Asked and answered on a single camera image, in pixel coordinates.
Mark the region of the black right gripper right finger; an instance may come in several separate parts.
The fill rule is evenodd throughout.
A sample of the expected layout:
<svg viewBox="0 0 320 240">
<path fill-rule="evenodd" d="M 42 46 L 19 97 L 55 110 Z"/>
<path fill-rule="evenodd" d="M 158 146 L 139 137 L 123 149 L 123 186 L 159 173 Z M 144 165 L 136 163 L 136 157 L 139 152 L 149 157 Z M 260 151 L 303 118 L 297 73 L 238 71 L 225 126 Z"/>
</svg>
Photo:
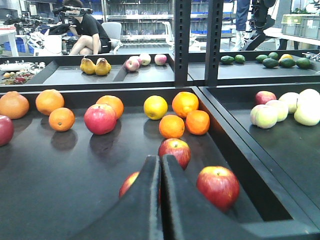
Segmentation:
<svg viewBox="0 0 320 240">
<path fill-rule="evenodd" d="M 166 240 L 253 238 L 252 233 L 206 200 L 172 155 L 164 155 L 161 160 L 161 217 Z"/>
</svg>

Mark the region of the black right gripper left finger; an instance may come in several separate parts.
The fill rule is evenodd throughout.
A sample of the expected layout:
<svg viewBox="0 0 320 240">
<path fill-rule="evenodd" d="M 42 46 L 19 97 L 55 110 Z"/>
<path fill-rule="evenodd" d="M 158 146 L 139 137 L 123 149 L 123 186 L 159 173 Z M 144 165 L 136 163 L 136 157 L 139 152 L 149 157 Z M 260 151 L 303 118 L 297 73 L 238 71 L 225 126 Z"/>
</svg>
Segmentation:
<svg viewBox="0 0 320 240">
<path fill-rule="evenodd" d="M 157 240 L 160 158 L 146 157 L 131 187 L 99 219 L 75 234 L 73 240 Z"/>
</svg>

